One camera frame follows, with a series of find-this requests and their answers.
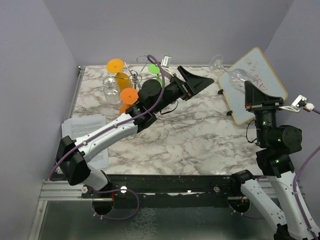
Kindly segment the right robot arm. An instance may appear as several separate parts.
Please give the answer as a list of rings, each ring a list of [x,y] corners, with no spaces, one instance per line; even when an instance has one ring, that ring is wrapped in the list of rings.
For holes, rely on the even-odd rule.
[[[229,189],[236,196],[245,196],[257,208],[275,240],[318,240],[320,228],[304,201],[290,158],[302,150],[302,130],[291,125],[277,126],[276,120],[277,111],[299,112],[302,108],[311,111],[311,104],[299,96],[295,106],[285,106],[282,97],[268,95],[250,81],[244,82],[244,90],[245,109],[255,115],[256,140],[261,148],[256,152],[256,161],[280,205],[262,190],[249,170],[232,174]]]

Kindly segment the small clear wine glass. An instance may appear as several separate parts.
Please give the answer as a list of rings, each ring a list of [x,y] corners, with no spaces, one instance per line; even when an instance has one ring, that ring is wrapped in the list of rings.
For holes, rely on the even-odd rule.
[[[228,70],[223,66],[223,61],[223,56],[218,54],[210,60],[208,67],[211,71],[224,70],[228,74],[228,82],[230,85],[243,94],[245,93],[246,81],[252,83],[255,87],[258,87],[258,81],[250,73],[241,68]]]

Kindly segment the green plastic wine glass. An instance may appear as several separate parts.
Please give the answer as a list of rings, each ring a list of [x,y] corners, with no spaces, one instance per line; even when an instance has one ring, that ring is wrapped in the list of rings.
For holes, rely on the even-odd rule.
[[[161,86],[163,86],[162,75],[161,75],[161,71],[160,71],[159,67],[155,64],[150,64],[148,66],[148,71],[151,74],[156,75],[155,79],[160,83]]]

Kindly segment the yellow-orange plastic wine glass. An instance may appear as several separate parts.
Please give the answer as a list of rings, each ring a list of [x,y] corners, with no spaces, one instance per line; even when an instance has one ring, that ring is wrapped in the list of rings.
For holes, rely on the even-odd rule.
[[[114,77],[120,91],[133,87],[129,75],[125,73],[125,62],[122,59],[111,59],[106,64],[106,70],[112,77]]]

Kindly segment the short clear glass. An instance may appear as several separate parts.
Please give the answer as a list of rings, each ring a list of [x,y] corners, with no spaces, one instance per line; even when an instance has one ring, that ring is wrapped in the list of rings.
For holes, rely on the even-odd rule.
[[[108,104],[118,104],[120,102],[120,88],[113,77],[107,76],[102,82],[103,93]]]

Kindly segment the orange plastic wine glass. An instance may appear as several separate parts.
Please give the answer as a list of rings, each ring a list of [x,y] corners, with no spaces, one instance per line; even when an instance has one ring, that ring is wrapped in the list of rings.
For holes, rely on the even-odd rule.
[[[122,101],[119,109],[119,115],[121,115],[138,100],[138,90],[135,88],[125,88],[121,91],[119,97]]]

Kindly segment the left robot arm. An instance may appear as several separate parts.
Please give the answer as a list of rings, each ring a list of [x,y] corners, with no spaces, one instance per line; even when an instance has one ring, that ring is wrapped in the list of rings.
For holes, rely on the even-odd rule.
[[[156,113],[168,105],[178,99],[187,101],[214,83],[212,78],[192,74],[182,66],[177,70],[183,79],[173,75],[169,84],[145,81],[137,101],[109,124],[76,139],[67,135],[60,140],[55,162],[69,185],[85,184],[97,196],[106,197],[111,190],[107,175],[89,162],[111,145],[150,127],[157,120]]]

